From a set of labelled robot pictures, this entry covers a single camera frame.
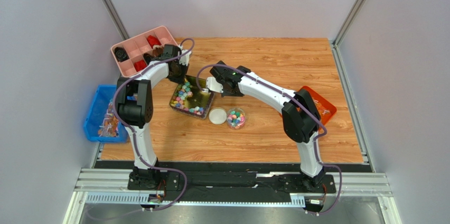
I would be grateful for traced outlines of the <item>square tin of star candies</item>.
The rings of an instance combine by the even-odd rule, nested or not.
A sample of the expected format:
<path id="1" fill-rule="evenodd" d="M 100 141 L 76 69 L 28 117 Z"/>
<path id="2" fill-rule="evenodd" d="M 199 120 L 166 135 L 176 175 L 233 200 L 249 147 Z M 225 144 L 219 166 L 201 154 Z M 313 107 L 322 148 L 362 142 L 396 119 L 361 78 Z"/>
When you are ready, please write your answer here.
<path id="1" fill-rule="evenodd" d="M 186 76 L 183 84 L 178 84 L 169 102 L 169 106 L 176 112 L 205 119 L 210 111 L 215 94 L 204 92 L 206 80 L 199 78 L 198 87 L 195 76 Z"/>

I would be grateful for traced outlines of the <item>clear plastic cup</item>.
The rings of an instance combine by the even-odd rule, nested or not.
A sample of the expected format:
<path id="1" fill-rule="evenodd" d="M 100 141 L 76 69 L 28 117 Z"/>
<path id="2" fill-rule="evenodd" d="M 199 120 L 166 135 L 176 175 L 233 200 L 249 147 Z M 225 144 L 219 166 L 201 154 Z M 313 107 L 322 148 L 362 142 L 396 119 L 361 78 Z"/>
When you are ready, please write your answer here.
<path id="1" fill-rule="evenodd" d="M 241 108 L 231 108 L 227 112 L 226 122 L 230 129 L 242 129 L 246 123 L 246 113 Z"/>

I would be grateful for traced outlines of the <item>white round lid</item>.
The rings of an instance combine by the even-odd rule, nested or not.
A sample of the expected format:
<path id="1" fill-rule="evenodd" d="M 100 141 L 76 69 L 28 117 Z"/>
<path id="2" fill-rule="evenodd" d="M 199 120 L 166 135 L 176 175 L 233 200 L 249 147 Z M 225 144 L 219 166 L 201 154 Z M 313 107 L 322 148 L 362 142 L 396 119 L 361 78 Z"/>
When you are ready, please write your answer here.
<path id="1" fill-rule="evenodd" d="M 227 120 L 227 112 L 223 108 L 211 109 L 208 119 L 214 125 L 221 125 Z"/>

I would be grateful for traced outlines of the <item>blue plastic bin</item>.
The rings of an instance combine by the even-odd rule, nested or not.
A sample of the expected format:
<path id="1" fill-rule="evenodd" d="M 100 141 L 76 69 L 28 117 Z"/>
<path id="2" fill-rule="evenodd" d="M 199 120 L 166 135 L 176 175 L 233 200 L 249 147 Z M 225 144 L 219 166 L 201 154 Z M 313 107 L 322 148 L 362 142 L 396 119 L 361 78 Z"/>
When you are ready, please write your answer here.
<path id="1" fill-rule="evenodd" d="M 113 113 L 112 101 L 115 92 L 114 85 L 97 87 L 83 124 L 88 141 L 113 144 L 127 142 L 128 133 Z"/>

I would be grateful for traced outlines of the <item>orange tray of candies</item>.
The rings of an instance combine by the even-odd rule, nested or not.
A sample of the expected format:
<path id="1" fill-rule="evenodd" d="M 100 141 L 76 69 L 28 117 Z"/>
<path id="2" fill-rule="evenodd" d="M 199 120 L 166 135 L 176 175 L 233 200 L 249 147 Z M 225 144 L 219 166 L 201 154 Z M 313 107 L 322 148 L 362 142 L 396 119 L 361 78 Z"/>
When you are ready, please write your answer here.
<path id="1" fill-rule="evenodd" d="M 326 125 L 327 122 L 329 122 L 337 113 L 337 108 L 311 87 L 302 86 L 301 90 L 306 90 L 310 93 L 315 107 L 320 115 L 320 120 L 323 125 Z"/>

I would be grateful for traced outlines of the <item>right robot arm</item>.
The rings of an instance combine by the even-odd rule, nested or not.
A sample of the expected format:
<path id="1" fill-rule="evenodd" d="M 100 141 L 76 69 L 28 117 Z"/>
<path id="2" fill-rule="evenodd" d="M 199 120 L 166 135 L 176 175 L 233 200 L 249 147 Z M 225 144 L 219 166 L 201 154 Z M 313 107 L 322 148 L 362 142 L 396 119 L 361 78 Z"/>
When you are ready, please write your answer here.
<path id="1" fill-rule="evenodd" d="M 210 73 L 211 77 L 207 79 L 209 91 L 220 93 L 223 97 L 251 96 L 281 115 L 283 131 L 296 143 L 301 158 L 301 185 L 309 191 L 320 187 L 325 171 L 317 139 L 324 124 L 311 94 L 305 89 L 294 91 L 282 88 L 248 68 L 233 68 L 222 61 L 214 64 Z"/>

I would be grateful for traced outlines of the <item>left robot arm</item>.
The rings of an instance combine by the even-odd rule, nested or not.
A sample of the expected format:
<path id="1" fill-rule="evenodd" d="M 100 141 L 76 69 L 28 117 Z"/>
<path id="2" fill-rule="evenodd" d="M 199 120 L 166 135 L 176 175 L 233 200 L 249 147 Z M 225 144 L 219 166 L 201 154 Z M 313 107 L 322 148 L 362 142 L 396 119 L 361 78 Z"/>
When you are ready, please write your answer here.
<path id="1" fill-rule="evenodd" d="M 155 190 L 162 184 L 158 158 L 152 146 L 149 124 L 153 117 L 153 88 L 163 79 L 181 84 L 189 68 L 191 49 L 167 44 L 135 76 L 121 77 L 113 96 L 113 113 L 125 126 L 134 152 L 129 175 L 130 190 Z"/>

